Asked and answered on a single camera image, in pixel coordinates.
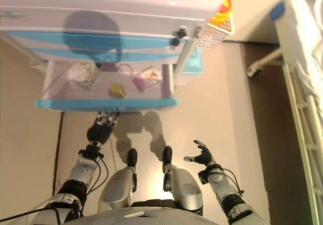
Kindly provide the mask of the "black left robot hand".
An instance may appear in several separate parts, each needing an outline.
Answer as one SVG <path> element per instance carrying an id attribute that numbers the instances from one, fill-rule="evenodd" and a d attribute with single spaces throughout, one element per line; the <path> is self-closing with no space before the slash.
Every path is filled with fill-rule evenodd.
<path id="1" fill-rule="evenodd" d="M 113 132 L 119 116 L 119 111 L 99 111 L 93 125 L 87 131 L 88 141 L 105 144 Z"/>

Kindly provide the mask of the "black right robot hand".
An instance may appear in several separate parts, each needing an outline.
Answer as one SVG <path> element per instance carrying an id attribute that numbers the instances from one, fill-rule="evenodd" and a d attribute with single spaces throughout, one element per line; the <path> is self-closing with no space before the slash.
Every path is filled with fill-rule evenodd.
<path id="1" fill-rule="evenodd" d="M 184 161 L 203 164 L 206 167 L 216 164 L 210 150 L 203 142 L 199 140 L 194 140 L 193 142 L 201 150 L 201 153 L 197 156 L 186 156 L 183 158 Z"/>

